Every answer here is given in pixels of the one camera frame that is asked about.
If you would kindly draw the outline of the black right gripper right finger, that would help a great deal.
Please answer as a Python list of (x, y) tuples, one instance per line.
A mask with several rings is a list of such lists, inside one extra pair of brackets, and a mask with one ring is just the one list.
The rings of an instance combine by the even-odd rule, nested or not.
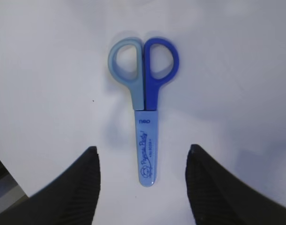
[(185, 181), (197, 225), (286, 225), (286, 207), (239, 180), (198, 144), (188, 152)]

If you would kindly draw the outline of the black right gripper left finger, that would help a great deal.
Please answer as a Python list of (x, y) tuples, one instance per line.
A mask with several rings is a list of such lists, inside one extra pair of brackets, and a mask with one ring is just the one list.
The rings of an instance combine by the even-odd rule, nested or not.
[(0, 213), (0, 225), (90, 225), (100, 190), (99, 156), (91, 146), (45, 188)]

